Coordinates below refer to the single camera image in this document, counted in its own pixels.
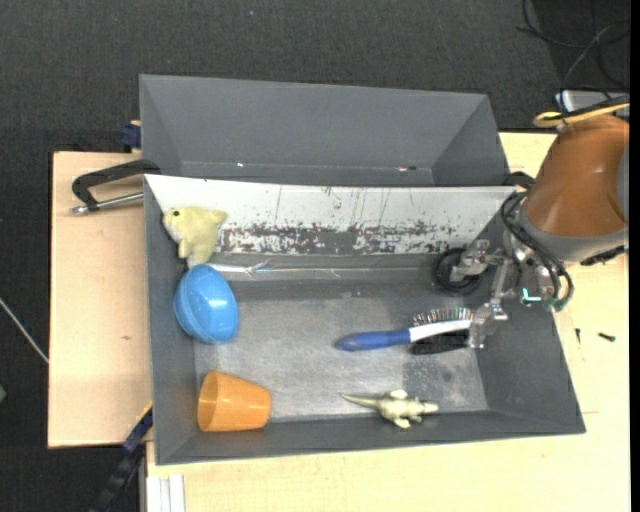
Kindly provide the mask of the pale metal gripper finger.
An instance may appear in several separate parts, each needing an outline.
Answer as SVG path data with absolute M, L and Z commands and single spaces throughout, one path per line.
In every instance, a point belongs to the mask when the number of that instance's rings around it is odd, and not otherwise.
M 469 328 L 468 345 L 474 349 L 484 348 L 486 339 L 495 332 L 498 323 L 508 318 L 500 302 L 485 303 L 477 308 Z
M 449 278 L 453 282 L 479 277 L 490 265 L 497 265 L 503 250 L 495 248 L 488 239 L 477 239 L 470 245 L 453 250 Z

